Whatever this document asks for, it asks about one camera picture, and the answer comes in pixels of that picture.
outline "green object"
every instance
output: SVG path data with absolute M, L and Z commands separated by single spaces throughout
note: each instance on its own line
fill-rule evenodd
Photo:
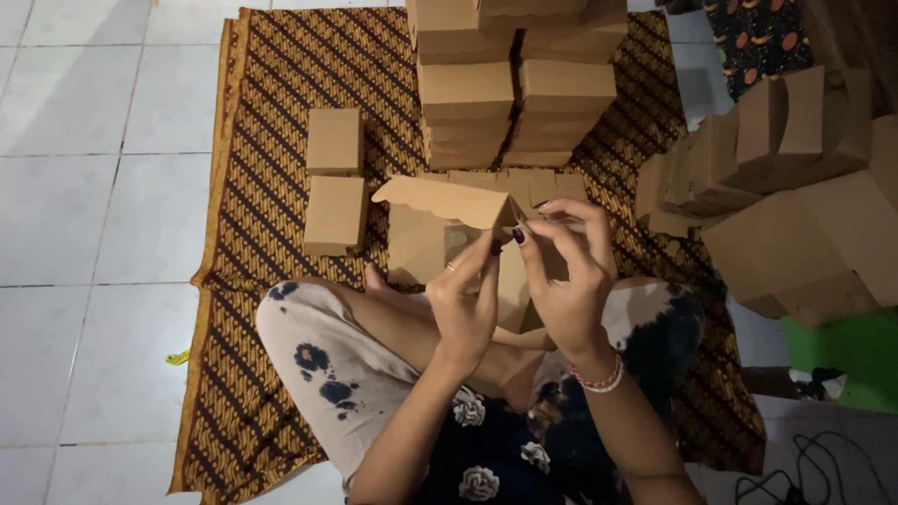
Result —
M 836 367 L 848 374 L 839 404 L 898 414 L 898 313 L 854 315 L 816 328 L 782 320 L 792 368 Z

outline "finger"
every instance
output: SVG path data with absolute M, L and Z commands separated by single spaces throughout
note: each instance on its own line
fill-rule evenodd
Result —
M 549 287 L 549 276 L 546 274 L 546 266 L 542 261 L 542 251 L 536 244 L 533 236 L 522 228 L 515 228 L 515 241 L 521 249 L 521 258 L 524 260 L 524 273 L 527 274 L 527 282 L 531 293 L 540 293 Z
M 555 244 L 561 257 L 568 263 L 568 273 L 572 280 L 578 274 L 584 274 L 594 267 L 593 258 L 565 226 L 539 220 L 527 221 L 527 226 L 535 234 L 544 236 Z
M 477 280 L 480 272 L 489 258 L 489 248 L 493 244 L 493 231 L 483 230 L 480 238 L 475 240 L 473 244 L 465 248 L 456 258 L 461 256 L 458 263 L 453 261 L 455 271 L 444 271 L 441 275 L 447 275 L 446 286 L 449 289 L 458 290 L 470 286 L 472 282 Z
M 604 208 L 575 199 L 553 199 L 540 207 L 539 212 L 554 220 L 564 216 L 582 220 L 593 258 L 604 268 L 613 266 L 612 228 Z
M 499 257 L 492 254 L 480 271 L 480 296 L 477 307 L 483 311 L 496 311 L 499 305 Z

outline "person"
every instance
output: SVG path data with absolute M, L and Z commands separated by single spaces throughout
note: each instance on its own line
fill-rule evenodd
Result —
M 538 208 L 512 233 L 541 331 L 497 328 L 491 230 L 427 284 L 425 304 L 373 265 L 364 294 L 300 279 L 260 302 L 261 341 L 348 503 L 704 502 L 664 421 L 700 303 L 657 279 L 618 281 L 603 209 Z M 536 235 L 568 280 L 547 275 Z

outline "scalloped box flap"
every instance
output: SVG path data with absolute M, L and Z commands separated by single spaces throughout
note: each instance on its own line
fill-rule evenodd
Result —
M 526 220 L 520 206 L 508 193 L 407 175 L 393 175 L 371 197 L 374 202 L 385 200 L 481 230 L 492 229 L 493 235 L 503 242 L 509 237 L 503 227 L 514 227 Z

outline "woman's right hand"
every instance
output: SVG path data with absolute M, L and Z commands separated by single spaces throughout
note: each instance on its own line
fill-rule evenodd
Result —
M 617 279 L 608 217 L 604 209 L 573 199 L 550 200 L 539 210 L 552 218 L 527 221 L 527 226 L 555 244 L 568 263 L 569 280 L 549 279 L 536 241 L 516 228 L 533 305 L 568 361 L 606 352 L 602 311 Z M 571 218 L 585 236 L 571 231 Z

